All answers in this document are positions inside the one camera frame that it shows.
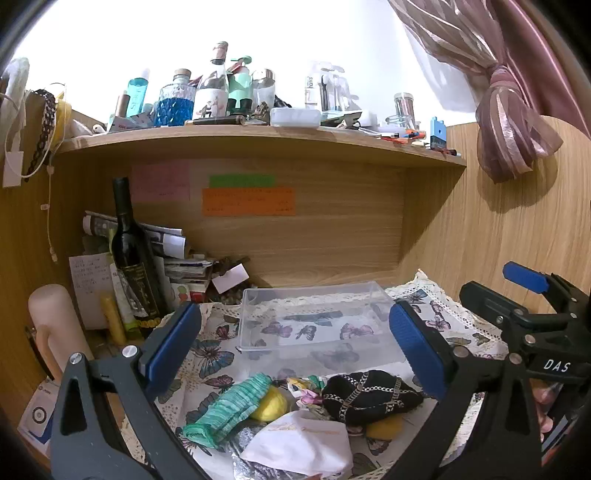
orange sticky note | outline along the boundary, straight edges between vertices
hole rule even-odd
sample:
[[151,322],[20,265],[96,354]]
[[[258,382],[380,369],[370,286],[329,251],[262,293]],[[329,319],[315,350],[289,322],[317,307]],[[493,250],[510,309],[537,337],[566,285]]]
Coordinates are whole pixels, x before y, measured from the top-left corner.
[[203,189],[203,216],[289,216],[296,214],[290,187]]

yellow ball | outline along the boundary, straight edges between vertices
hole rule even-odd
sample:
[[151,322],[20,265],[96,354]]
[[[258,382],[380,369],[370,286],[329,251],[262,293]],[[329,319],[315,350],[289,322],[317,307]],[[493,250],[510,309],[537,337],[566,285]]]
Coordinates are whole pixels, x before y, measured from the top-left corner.
[[376,440],[393,440],[402,431],[404,421],[400,413],[367,425],[365,436]]
[[277,387],[270,386],[262,398],[259,407],[251,413],[251,418],[258,421],[274,421],[287,413],[287,400]]

teal fabric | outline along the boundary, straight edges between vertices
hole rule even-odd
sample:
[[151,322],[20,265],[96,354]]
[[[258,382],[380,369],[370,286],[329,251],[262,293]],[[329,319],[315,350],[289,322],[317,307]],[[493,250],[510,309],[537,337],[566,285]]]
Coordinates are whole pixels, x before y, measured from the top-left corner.
[[256,374],[230,387],[209,406],[203,417],[183,427],[184,436],[205,447],[217,448],[230,430],[258,408],[270,386],[269,376]]

white cloth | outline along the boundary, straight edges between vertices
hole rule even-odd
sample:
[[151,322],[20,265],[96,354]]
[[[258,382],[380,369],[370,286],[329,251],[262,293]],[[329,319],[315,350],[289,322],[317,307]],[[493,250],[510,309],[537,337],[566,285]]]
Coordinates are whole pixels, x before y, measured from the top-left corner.
[[345,424],[311,420],[305,410],[293,411],[271,422],[254,436],[240,457],[305,475],[329,476],[353,466]]

perfume bottle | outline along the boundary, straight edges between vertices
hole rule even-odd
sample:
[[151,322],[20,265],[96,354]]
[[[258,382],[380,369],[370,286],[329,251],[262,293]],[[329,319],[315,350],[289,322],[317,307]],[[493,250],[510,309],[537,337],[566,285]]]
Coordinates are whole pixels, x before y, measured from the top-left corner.
[[196,88],[189,85],[191,70],[174,71],[173,82],[162,87],[156,114],[155,127],[180,127],[193,117]]
[[226,115],[228,105],[228,76],[226,52],[228,42],[220,42],[213,49],[212,72],[203,75],[197,85],[193,118],[216,118]]

